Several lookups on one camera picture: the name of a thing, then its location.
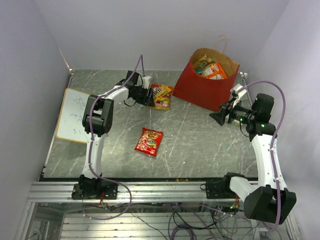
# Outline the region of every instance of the marble table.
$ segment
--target marble table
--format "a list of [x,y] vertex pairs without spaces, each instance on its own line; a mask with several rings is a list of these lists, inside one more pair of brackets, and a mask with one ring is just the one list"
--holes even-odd
[[[73,70],[70,88],[102,94],[126,77],[126,70]],[[147,71],[156,84],[175,86],[181,71]],[[243,84],[238,74],[236,83]],[[248,99],[243,106],[249,107]],[[257,177],[257,162],[249,139],[231,124],[218,125],[211,111],[171,97],[171,110],[136,104],[117,105],[102,153],[107,178],[211,178],[227,172]],[[164,132],[157,156],[134,150],[142,128]],[[86,159],[86,144],[54,138],[45,178],[78,178]]]

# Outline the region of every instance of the cable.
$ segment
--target cable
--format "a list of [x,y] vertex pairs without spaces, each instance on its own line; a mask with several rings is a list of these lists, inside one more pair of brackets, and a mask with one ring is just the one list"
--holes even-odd
[[157,229],[157,228],[155,228],[155,227],[153,227],[153,226],[150,226],[148,223],[146,223],[144,220],[142,220],[142,218],[134,215],[132,212],[130,212],[130,213],[131,213],[132,216],[134,216],[135,218],[141,220],[142,222],[144,222],[144,223],[145,223],[147,226],[149,226],[150,228],[152,228],[152,229],[154,229],[154,230],[157,230],[159,233],[161,233],[161,235],[164,237],[165,240],[168,240],[168,239],[166,238],[166,236],[165,236],[159,229]]
[[200,185],[200,189],[202,190],[202,191],[205,191],[206,190],[206,188],[202,188],[202,186],[206,186],[206,184],[205,183],[202,183],[201,185]]
[[86,214],[86,207],[83,207],[82,209],[82,213],[83,213],[83,216],[84,217],[87,217],[87,218],[90,218],[90,219],[93,219],[93,220],[111,220],[111,219],[115,219],[119,216],[121,216],[122,214],[126,213],[130,206],[131,206],[131,203],[132,203],[132,193],[130,191],[130,189],[123,183],[121,182],[118,182],[118,181],[114,181],[114,180],[111,180],[111,179],[107,179],[107,178],[104,178],[98,174],[95,173],[95,171],[93,170],[92,166],[91,166],[91,156],[92,156],[92,148],[93,148],[93,144],[94,144],[94,140],[95,140],[95,134],[94,134],[94,130],[93,130],[93,123],[92,123],[92,115],[93,115],[93,112],[94,112],[94,108],[95,108],[95,105],[97,104],[97,102],[99,101],[99,99],[103,98],[103,97],[106,97],[108,96],[109,94],[112,94],[114,93],[115,91],[123,88],[129,81],[130,79],[133,77],[133,75],[135,74],[138,66],[139,66],[139,63],[141,61],[141,65],[142,65],[142,73],[143,75],[145,76],[145,68],[144,68],[144,62],[143,62],[143,56],[142,54],[140,55],[139,57],[139,60],[133,70],[133,72],[131,73],[131,75],[128,77],[128,79],[121,85],[121,86],[118,86],[118,87],[115,87],[111,90],[109,90],[108,92],[106,92],[105,94],[102,94],[102,95],[99,95],[94,101],[93,101],[93,104],[91,106],[91,109],[90,109],[90,115],[89,115],[89,127],[90,127],[90,133],[91,133],[91,142],[90,142],[90,146],[89,146],[89,153],[88,153],[88,165],[89,165],[89,169],[90,171],[92,172],[92,174],[94,176],[96,176],[97,178],[103,180],[103,181],[106,181],[106,182],[109,182],[109,183],[113,183],[113,184],[118,184],[118,185],[121,185],[123,186],[129,193],[130,195],[130,198],[129,198],[129,203],[128,203],[128,206],[126,207],[126,209],[117,214],[116,216],[112,216],[112,217],[91,217],[89,215]]
[[124,205],[126,205],[126,203],[123,203],[123,204],[121,204],[120,206],[116,206],[116,207],[109,207],[109,209],[110,209],[110,211],[114,211],[114,210],[116,210],[116,209],[120,209],[120,208],[122,208]]
[[229,219],[230,219],[230,217],[228,217],[227,220],[226,220],[226,228],[222,225],[222,222],[221,222],[221,221],[219,222],[219,225],[220,225],[220,227],[221,227],[223,230],[226,231],[227,234],[236,234],[236,233],[238,232],[238,224],[237,224],[237,222],[236,222],[236,220],[238,220],[238,218],[236,218],[236,219],[234,220],[234,224],[236,224],[236,230],[235,230],[235,231],[233,231],[234,228],[235,228],[235,225],[233,225],[232,231],[229,231],[229,230],[228,230],[228,221],[229,221]]
[[276,232],[279,234],[280,240],[282,240],[280,232],[278,230],[276,230]]
[[221,210],[219,210],[219,209],[210,207],[210,206],[208,206],[208,205],[202,204],[201,206],[203,206],[203,207],[205,207],[205,208],[207,208],[207,209],[213,210],[213,211],[215,211],[215,212],[221,213],[221,214],[223,214],[223,215],[227,215],[227,216],[229,216],[229,217],[239,218],[239,219],[247,219],[245,216],[229,214],[229,213],[226,213],[226,212],[221,211]]
[[231,233],[230,239],[232,239],[232,236],[238,232],[238,223],[237,223],[237,220],[238,220],[238,219],[239,219],[239,218],[236,218],[236,219],[234,220],[232,229],[235,229],[235,225],[236,225],[236,232],[235,232],[235,233],[234,233],[234,232]]
[[195,213],[195,212],[194,212],[193,210],[191,210],[191,209],[185,208],[185,207],[183,207],[183,206],[181,206],[181,207],[184,208],[185,210],[188,210],[188,211],[192,212],[192,213],[203,223],[204,227],[209,231],[209,233],[210,233],[213,237],[215,236],[214,233],[210,230],[210,228],[206,225],[205,221],[203,221],[203,219],[202,219],[197,213]]
[[259,226],[260,222],[253,228],[251,228],[242,238],[241,240],[243,240],[245,238],[245,236],[247,236],[253,229],[257,229],[257,227]]
[[257,231],[257,228],[254,229],[254,233],[253,233],[253,237],[252,237],[253,240],[255,239],[256,231]]
[[242,124],[241,124],[241,122],[239,122],[239,125],[240,125],[240,131],[241,131],[241,133],[242,133],[245,137],[249,138],[249,136],[248,136],[248,135],[245,135],[244,132],[242,131],[242,128],[241,128],[241,125],[242,125]]
[[34,233],[33,235],[31,235],[30,237],[28,237],[27,239],[33,238],[34,236],[39,236],[39,233]]
[[136,103],[137,103],[137,101],[134,101],[134,104],[129,105],[129,104],[126,103],[126,100],[123,100],[123,104],[128,106],[128,107],[133,107],[134,105],[136,105]]
[[[175,214],[177,214],[178,216],[179,216],[179,218],[182,220],[182,222],[185,224],[185,226],[182,226],[182,225],[179,225],[179,224],[177,224],[177,222],[176,222],[176,220],[175,220]],[[173,222],[175,223],[175,225],[177,226],[177,227],[179,227],[179,228],[184,228],[184,229],[195,229],[195,230],[205,230],[205,229],[215,229],[215,227],[211,227],[211,226],[213,226],[213,225],[216,225],[217,223],[216,222],[214,222],[214,223],[212,223],[212,224],[210,224],[210,225],[206,225],[206,224],[204,224],[205,225],[205,227],[196,227],[196,226],[191,226],[190,224],[188,224],[181,216],[180,216],[180,214],[177,212],[177,211],[175,211],[174,212],[174,214],[173,214],[173,216],[172,216],[172,218],[173,218]]]
[[275,84],[274,82],[272,81],[255,81],[255,82],[252,82],[252,83],[249,83],[247,84],[246,86],[243,86],[242,88],[239,89],[238,93],[241,92],[242,90],[244,90],[245,88],[248,88],[250,87],[251,85],[254,85],[254,84],[259,84],[259,83],[267,83],[267,84],[271,84],[273,86],[275,86],[280,94],[281,94],[281,97],[282,97],[282,104],[283,104],[283,107],[282,107],[282,114],[281,114],[281,118],[280,118],[280,121],[279,121],[279,124],[278,126],[276,127],[275,131],[274,131],[274,134],[272,136],[272,139],[271,139],[271,143],[270,143],[270,155],[271,155],[271,162],[272,162],[272,167],[273,167],[273,172],[274,172],[274,178],[275,178],[275,185],[276,185],[276,199],[277,199],[277,210],[276,210],[276,218],[275,218],[275,224],[272,228],[268,227],[264,222],[262,222],[263,226],[270,232],[273,232],[277,229],[277,227],[279,226],[279,222],[280,222],[280,217],[281,217],[281,192],[280,192],[280,183],[279,183],[279,176],[278,176],[278,170],[277,170],[277,166],[276,166],[276,161],[275,161],[275,155],[273,154],[273,147],[274,147],[274,142],[275,142],[275,139],[276,139],[276,136],[278,134],[278,131],[281,127],[281,124],[284,120],[284,117],[285,117],[285,112],[286,112],[286,98],[285,98],[285,94],[284,92],[282,91],[282,89],[277,85]]
[[[177,210],[178,210],[178,208],[173,211],[173,213],[171,214],[171,216],[170,216],[170,218],[169,218],[169,222],[168,222],[168,236],[169,236],[169,239],[170,239],[170,240],[174,240],[175,235],[177,234],[177,232],[179,232],[179,231],[181,231],[181,230],[184,230],[184,231],[186,231],[186,232],[189,234],[190,240],[197,240],[197,236],[195,235],[195,233],[194,233],[194,231],[192,230],[192,228],[186,228],[187,226],[182,226],[182,227],[184,227],[184,228],[181,228],[181,227],[176,226],[176,227],[173,229],[173,231],[172,231],[172,233],[171,233],[171,235],[170,235],[170,223],[171,223],[171,219],[173,218],[173,216],[174,216],[175,212],[177,212]],[[199,217],[199,215],[197,215],[195,212],[193,212],[193,213],[202,221],[202,223],[203,223],[204,225],[206,225],[205,222]]]

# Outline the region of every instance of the whiteboard writing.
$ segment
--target whiteboard writing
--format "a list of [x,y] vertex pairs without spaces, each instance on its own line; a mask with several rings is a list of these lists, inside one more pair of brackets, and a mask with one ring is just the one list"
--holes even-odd
[[65,90],[55,132],[57,138],[80,143],[87,142],[87,134],[82,120],[88,97],[89,94],[72,88]]

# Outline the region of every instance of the chip bag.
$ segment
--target chip bag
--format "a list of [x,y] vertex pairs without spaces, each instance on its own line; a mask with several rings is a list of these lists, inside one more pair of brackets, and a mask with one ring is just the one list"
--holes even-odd
[[162,131],[151,130],[143,127],[141,137],[134,150],[156,157],[163,135],[164,133]]
[[206,79],[226,79],[228,78],[224,69],[218,62],[214,62],[206,67],[203,71],[202,77]]
[[207,54],[205,54],[202,58],[200,58],[198,61],[196,61],[194,64],[193,64],[193,67],[195,69],[195,71],[197,72],[198,69],[202,69],[210,64],[212,62],[212,59],[207,57]]
[[[149,108],[152,109],[161,109],[161,110],[169,110],[170,109],[170,96],[174,90],[172,86],[166,86],[166,85],[158,85],[158,84],[152,84],[151,87],[153,88],[153,99],[157,99],[157,101],[154,102],[155,106],[150,106]],[[157,96],[158,94],[162,95],[163,92],[167,92],[162,97]]]
[[152,84],[154,86],[153,92],[152,92],[152,97],[153,101],[157,102],[159,99],[161,99],[163,96],[167,95],[168,93],[172,92],[173,88],[166,86],[166,85],[156,85]]

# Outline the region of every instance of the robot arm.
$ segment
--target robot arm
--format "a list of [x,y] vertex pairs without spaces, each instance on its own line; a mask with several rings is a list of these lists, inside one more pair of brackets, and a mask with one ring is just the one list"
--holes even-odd
[[[100,98],[94,106],[94,111],[92,114],[94,141],[91,148],[90,164],[93,171],[99,176],[102,175],[101,157],[107,133],[112,127],[114,105],[132,98],[138,104],[152,107],[155,106],[152,96],[153,89],[151,88],[153,77],[151,76],[141,77],[139,73],[135,72],[130,81],[125,85],[125,87],[118,89],[118,87],[121,86],[131,74],[132,71],[128,71],[126,79],[121,80],[114,87],[117,88],[117,90],[108,96]],[[88,161],[90,154],[90,145],[92,141],[89,116],[91,107],[97,97],[98,96],[96,95],[90,95],[88,97],[84,115],[82,118],[82,125],[84,126],[84,130],[86,132],[87,147],[85,165],[82,174],[79,177],[78,184],[76,184],[77,186],[74,187],[75,191],[72,194],[73,199],[82,199],[84,196],[87,196],[89,198],[96,198],[101,194],[101,192],[103,192],[102,181],[91,172]]]
[[246,125],[249,133],[249,140],[253,146],[258,170],[258,184],[251,185],[244,177],[236,173],[228,173],[226,189],[231,190],[244,202],[243,210],[248,219],[275,223],[277,217],[277,186],[275,173],[272,165],[271,154],[274,154],[275,166],[278,173],[281,195],[281,217],[282,224],[292,208],[297,198],[294,192],[288,191],[280,170],[277,139],[275,139],[272,149],[270,149],[271,139],[276,131],[276,127],[269,123],[270,113],[274,105],[274,98],[259,93],[252,104],[251,109],[241,106],[241,94],[237,94],[242,86],[235,86],[231,93],[233,98],[220,106],[220,112],[210,113],[221,126],[225,123],[225,118],[229,115],[228,123],[238,120],[240,124]]

